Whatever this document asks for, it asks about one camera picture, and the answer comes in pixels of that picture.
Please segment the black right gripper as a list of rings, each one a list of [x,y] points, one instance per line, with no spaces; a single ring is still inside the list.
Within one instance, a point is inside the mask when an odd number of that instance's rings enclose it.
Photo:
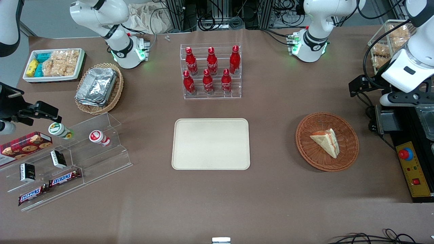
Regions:
[[[35,104],[28,103],[23,97],[24,91],[4,83],[0,84],[0,88],[1,119],[32,126],[34,123],[32,117],[35,114],[38,118],[50,118],[53,122],[62,122],[56,107],[42,101],[37,101]]]

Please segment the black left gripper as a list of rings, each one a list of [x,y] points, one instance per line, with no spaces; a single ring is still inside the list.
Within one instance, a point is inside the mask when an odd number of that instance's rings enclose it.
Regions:
[[[391,85],[381,76],[375,75],[374,77],[369,76],[358,76],[353,79],[352,83],[349,83],[349,95],[351,98],[357,96],[361,89],[363,92],[371,92],[374,90],[381,90],[381,94],[388,94],[391,92]]]

